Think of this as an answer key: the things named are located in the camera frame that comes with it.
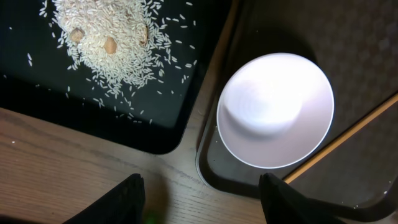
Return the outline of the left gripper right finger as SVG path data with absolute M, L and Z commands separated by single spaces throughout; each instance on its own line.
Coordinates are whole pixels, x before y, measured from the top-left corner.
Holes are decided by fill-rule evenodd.
M 261 175 L 258 187 L 267 224 L 344 224 L 274 174 Z

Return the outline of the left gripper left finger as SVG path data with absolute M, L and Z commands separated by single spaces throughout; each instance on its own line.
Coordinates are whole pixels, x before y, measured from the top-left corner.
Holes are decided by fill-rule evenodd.
M 132 174 L 65 224 L 136 224 L 146 201 L 144 179 Z

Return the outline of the wooden chopstick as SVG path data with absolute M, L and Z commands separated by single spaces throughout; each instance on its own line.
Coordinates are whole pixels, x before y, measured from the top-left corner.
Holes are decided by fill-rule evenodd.
M 360 121 L 355 123 L 351 128 L 341 134 L 338 138 L 333 140 L 329 145 L 325 146 L 321 151 L 311 157 L 307 162 L 302 164 L 300 167 L 297 167 L 292 173 L 284 178 L 284 182 L 287 184 L 294 181 L 304 172 L 309 170 L 309 168 L 313 167 L 317 162 L 320 162 L 324 157 L 329 155 L 332 151 L 334 151 L 338 146 L 342 145 L 345 141 L 347 141 L 350 137 L 356 134 L 358 131 L 363 129 L 367 124 L 376 119 L 379 115 L 389 109 L 392 105 L 397 103 L 397 93 L 388 98 L 385 102 L 379 105 L 377 108 L 372 110 L 369 114 L 367 114 Z

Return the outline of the white bowl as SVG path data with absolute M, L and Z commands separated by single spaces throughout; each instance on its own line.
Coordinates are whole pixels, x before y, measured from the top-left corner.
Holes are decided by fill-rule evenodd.
M 216 112 L 220 138 L 241 162 L 278 169 L 301 161 L 324 140 L 335 99 L 323 70 L 288 53 L 255 58 L 228 80 Z

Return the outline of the rice grains pile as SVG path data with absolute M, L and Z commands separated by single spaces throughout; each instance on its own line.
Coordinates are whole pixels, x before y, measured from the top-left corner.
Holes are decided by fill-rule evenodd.
M 107 89 L 106 96 L 123 96 L 122 85 L 142 88 L 162 81 L 165 65 L 179 68 L 174 44 L 157 22 L 160 1 L 61 0 L 54 1 L 52 22 L 61 28 L 58 46 L 67 46 L 76 70 L 84 64 L 93 79 Z

